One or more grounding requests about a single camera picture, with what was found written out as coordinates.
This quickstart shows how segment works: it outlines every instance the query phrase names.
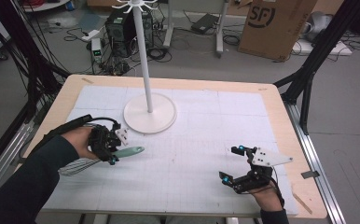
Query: cardboard box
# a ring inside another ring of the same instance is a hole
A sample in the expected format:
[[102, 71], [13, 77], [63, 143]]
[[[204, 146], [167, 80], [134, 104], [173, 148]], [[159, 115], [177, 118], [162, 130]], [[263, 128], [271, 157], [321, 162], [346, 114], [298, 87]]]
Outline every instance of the cardboard box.
[[317, 0], [254, 0], [238, 51], [285, 61]]

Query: power strip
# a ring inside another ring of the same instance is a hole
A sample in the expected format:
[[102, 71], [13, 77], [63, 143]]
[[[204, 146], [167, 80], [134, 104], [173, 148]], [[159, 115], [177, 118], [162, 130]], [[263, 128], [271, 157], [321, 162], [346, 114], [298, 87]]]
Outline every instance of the power strip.
[[103, 61], [102, 44], [100, 38], [93, 38], [90, 42], [90, 52], [92, 53], [93, 60], [100, 64]]
[[85, 41], [90, 41], [97, 34], [99, 34], [99, 31], [98, 30], [93, 30], [93, 31], [89, 32], [88, 35], [85, 35], [85, 36], [81, 37], [81, 39], [83, 39]]

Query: round white base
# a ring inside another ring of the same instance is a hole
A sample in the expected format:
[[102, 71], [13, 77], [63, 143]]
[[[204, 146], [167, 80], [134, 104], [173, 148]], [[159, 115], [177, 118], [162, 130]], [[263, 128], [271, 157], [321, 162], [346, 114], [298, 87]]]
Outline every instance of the round white base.
[[168, 97], [151, 93], [153, 112], [148, 113], [145, 95], [131, 99], [124, 109], [127, 124], [139, 133], [159, 133], [174, 123], [177, 117], [176, 107]]

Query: electronic equipment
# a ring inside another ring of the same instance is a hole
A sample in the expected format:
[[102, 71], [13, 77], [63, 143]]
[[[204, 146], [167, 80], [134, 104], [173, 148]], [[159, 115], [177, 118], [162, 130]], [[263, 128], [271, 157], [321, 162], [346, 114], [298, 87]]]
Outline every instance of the electronic equipment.
[[125, 11], [126, 8], [114, 8], [104, 24], [113, 55], [122, 58], [132, 55], [131, 42], [136, 37], [133, 13]]
[[213, 28], [217, 23], [218, 23], [218, 17], [208, 13], [204, 15], [202, 18], [200, 18], [197, 22], [192, 24], [191, 30], [203, 35], [209, 29]]
[[315, 44], [331, 21], [331, 15], [326, 15], [321, 11], [315, 11], [308, 18], [302, 33], [305, 34], [309, 42]]
[[96, 63], [102, 63], [102, 43], [100, 38], [93, 38], [90, 44], [90, 52], [92, 54], [93, 61]]
[[[142, 13], [145, 30], [145, 47], [154, 47], [153, 17], [149, 11]], [[125, 8], [115, 8], [104, 24], [110, 47], [115, 56], [127, 58], [132, 55], [132, 40], [136, 37], [136, 28], [132, 11], [125, 13]]]

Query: hand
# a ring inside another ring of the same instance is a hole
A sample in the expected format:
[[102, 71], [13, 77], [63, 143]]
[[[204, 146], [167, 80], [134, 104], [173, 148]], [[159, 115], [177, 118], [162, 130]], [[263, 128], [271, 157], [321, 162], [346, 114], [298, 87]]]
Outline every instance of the hand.
[[283, 210], [279, 197], [276, 194], [276, 188], [272, 182], [260, 189], [249, 190], [249, 193], [255, 197], [256, 202], [262, 210], [266, 212], [278, 212]]
[[73, 145], [80, 158], [98, 160], [98, 157], [88, 150], [88, 138], [91, 131], [92, 127], [80, 127], [62, 134], [62, 137]]

